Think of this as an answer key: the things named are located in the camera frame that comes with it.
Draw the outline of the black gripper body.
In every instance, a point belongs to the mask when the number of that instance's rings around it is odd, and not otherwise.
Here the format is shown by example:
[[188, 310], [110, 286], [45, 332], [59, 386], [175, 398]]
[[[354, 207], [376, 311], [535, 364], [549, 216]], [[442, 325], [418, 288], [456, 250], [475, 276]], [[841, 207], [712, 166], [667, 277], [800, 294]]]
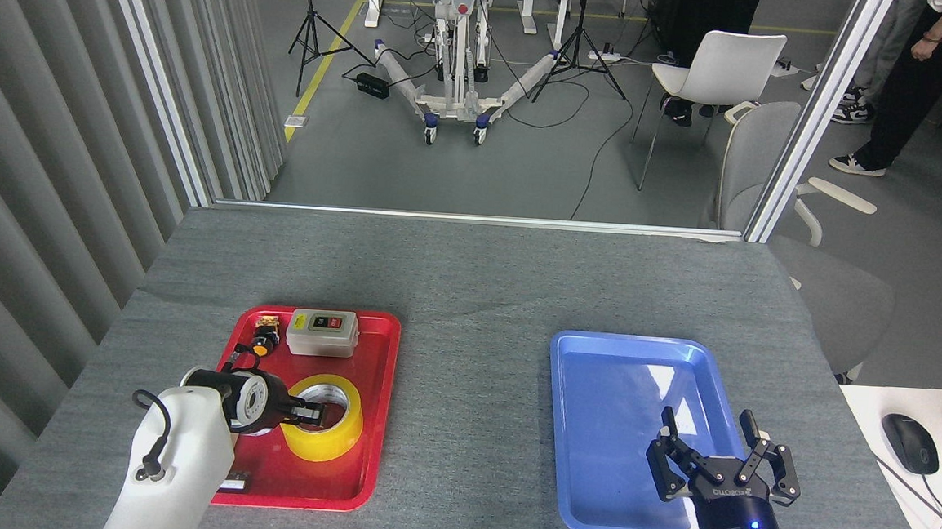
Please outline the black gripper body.
[[308, 401], [288, 394], [284, 388], [270, 391], [268, 427], [275, 425], [305, 425], [307, 423]]
[[779, 529], [769, 487], [761, 478], [744, 486], [725, 477], [717, 485], [698, 473], [695, 479], [695, 511], [700, 529]]

